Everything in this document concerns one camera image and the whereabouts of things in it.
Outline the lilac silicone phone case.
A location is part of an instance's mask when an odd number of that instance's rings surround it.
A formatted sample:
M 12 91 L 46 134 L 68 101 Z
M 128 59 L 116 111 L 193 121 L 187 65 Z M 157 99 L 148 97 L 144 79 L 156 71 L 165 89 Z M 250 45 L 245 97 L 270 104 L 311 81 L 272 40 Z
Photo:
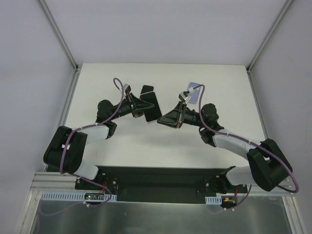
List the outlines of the lilac silicone phone case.
M 190 88 L 193 88 L 194 91 L 189 93 L 189 96 L 190 96 L 189 103 L 190 104 L 197 104 L 198 99 L 199 99 L 200 90 L 201 90 L 200 84 L 190 82 L 188 84 L 187 89 L 189 90 Z

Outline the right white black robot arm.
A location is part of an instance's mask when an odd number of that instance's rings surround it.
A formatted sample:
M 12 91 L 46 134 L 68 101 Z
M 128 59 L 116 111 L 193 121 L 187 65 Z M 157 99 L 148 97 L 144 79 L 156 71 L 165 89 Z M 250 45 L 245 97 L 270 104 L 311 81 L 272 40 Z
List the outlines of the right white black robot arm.
M 292 173 L 291 165 L 274 140 L 268 138 L 253 142 L 235 136 L 219 125 L 218 119 L 214 104 L 205 104 L 200 112 L 196 112 L 180 101 L 173 110 L 159 117 L 157 122 L 176 129 L 183 124 L 197 126 L 204 143 L 228 150 L 248 161 L 247 167 L 231 166 L 209 182 L 211 189 L 218 193 L 231 192 L 243 184 L 256 184 L 270 192 Z

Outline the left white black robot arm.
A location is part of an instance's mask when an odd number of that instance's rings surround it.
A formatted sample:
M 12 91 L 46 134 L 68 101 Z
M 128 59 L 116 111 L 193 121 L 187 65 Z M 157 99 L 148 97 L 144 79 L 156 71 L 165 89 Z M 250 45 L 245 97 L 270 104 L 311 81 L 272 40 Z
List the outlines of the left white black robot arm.
M 57 168 L 61 173 L 84 177 L 91 189 L 99 189 L 103 184 L 103 178 L 97 166 L 83 160 L 85 146 L 112 137 L 117 128 L 112 120 L 128 114 L 140 117 L 145 110 L 153 107 L 152 103 L 140 100 L 132 93 L 126 94 L 117 105 L 106 99 L 100 101 L 94 124 L 75 130 L 66 126 L 58 127 L 44 153 L 44 163 Z

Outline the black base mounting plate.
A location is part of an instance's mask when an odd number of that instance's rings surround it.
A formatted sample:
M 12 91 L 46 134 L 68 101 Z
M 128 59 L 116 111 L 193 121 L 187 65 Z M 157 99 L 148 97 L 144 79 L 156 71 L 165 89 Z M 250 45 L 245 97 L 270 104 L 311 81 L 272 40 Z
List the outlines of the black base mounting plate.
M 203 204 L 224 169 L 101 166 L 98 184 L 118 201 Z

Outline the right aluminium extrusion rail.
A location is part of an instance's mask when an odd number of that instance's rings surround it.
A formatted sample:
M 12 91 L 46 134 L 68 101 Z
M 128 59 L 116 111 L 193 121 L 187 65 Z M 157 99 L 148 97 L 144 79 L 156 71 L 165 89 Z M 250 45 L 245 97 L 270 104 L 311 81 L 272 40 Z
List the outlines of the right aluminium extrusion rail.
M 294 190 L 295 186 L 294 184 L 291 182 L 291 180 L 289 178 L 283 180 L 280 183 L 280 186 L 289 190 Z M 251 196 L 278 196 L 278 197 L 282 197 L 282 196 L 293 196 L 293 193 L 287 192 L 279 187 L 275 187 L 274 189 L 272 189 L 270 192 L 267 192 L 263 189 L 261 189 L 258 185 L 253 185 L 251 192 L 250 192 Z

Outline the aluminium extrusion rail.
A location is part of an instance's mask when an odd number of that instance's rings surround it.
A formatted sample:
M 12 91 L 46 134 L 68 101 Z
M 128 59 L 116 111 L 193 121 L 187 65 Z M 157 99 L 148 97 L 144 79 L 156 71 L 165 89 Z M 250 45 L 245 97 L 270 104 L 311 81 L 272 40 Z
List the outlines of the aluminium extrusion rail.
M 36 172 L 31 184 L 31 190 L 74 190 L 77 178 L 58 172 Z
M 295 186 L 294 184 L 291 182 L 291 180 L 289 178 L 283 180 L 280 183 L 280 186 L 289 190 L 294 190 Z M 251 196 L 278 196 L 278 197 L 282 197 L 282 196 L 293 196 L 293 193 L 287 192 L 279 187 L 275 187 L 274 189 L 272 189 L 270 192 L 267 192 L 263 189 L 261 189 L 258 185 L 253 185 L 251 192 L 250 192 Z

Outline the left aluminium frame post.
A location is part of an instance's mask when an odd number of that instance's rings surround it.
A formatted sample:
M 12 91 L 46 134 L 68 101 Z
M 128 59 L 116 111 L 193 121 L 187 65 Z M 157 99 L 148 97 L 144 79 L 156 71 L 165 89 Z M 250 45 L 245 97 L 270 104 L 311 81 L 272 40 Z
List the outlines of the left aluminium frame post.
M 74 69 L 74 71 L 77 71 L 79 68 L 78 63 L 76 62 L 76 60 L 74 59 L 73 54 L 70 51 L 70 48 L 68 46 L 68 44 L 65 41 L 65 38 L 47 4 L 47 2 L 45 0 L 37 0 L 37 3 L 40 7 L 40 9 L 42 10 L 55 38 L 57 39 L 63 53 L 65 54 L 66 58 L 68 59 L 71 67 Z

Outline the aluminium frame post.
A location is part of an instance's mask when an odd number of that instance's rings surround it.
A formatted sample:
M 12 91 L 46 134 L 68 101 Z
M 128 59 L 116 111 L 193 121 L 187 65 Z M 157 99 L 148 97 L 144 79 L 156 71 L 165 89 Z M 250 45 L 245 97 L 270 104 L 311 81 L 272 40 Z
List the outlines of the aluminium frame post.
M 257 48 L 257 50 L 256 50 L 256 52 L 255 52 L 255 54 L 254 54 L 254 56 L 252 58 L 252 60 L 250 61 L 250 63 L 246 67 L 247 74 L 249 74 L 252 71 L 252 69 L 254 68 L 254 66 L 256 65 L 256 63 L 259 60 L 260 56 L 262 55 L 262 53 L 264 52 L 265 48 L 269 44 L 270 40 L 274 36 L 276 30 L 280 26 L 282 20 L 284 19 L 284 17 L 286 16 L 286 14 L 288 13 L 289 9 L 291 8 L 291 6 L 294 3 L 295 3 L 295 0 L 286 0 L 283 3 L 283 5 L 282 5 L 281 9 L 279 10 L 277 16 L 273 20 L 273 22 L 270 25 L 267 33 L 265 34 L 263 40 L 261 41 L 259 47 Z
M 45 0 L 37 0 L 37 3 L 40 7 L 40 9 L 42 10 L 55 38 L 57 39 L 63 53 L 65 54 L 66 58 L 68 59 L 71 67 L 74 69 L 74 71 L 77 71 L 79 68 L 78 63 L 76 62 L 76 60 L 74 59 L 73 54 L 70 51 L 70 48 L 68 46 L 68 44 L 65 41 L 65 38 L 47 4 L 47 2 Z

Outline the right aluminium frame post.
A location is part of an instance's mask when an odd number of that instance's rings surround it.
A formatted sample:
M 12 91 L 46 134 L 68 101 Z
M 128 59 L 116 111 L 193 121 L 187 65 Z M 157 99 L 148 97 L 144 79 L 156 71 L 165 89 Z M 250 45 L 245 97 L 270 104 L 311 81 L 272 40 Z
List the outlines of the right aluminium frame post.
M 283 5 L 282 5 L 281 9 L 279 10 L 277 16 L 273 20 L 273 22 L 270 25 L 267 33 L 265 34 L 263 40 L 261 41 L 259 47 L 257 48 L 257 50 L 256 50 L 256 52 L 255 52 L 255 54 L 254 54 L 254 56 L 252 58 L 252 60 L 250 61 L 250 63 L 246 67 L 247 74 L 249 74 L 252 71 L 252 69 L 254 68 L 254 66 L 256 65 L 256 63 L 259 60 L 260 56 L 262 55 L 262 53 L 264 52 L 265 48 L 269 44 L 270 40 L 274 36 L 276 30 L 280 26 L 282 20 L 284 19 L 284 17 L 286 16 L 286 14 L 288 13 L 289 9 L 291 8 L 291 6 L 294 3 L 295 3 L 295 0 L 286 0 L 283 3 Z

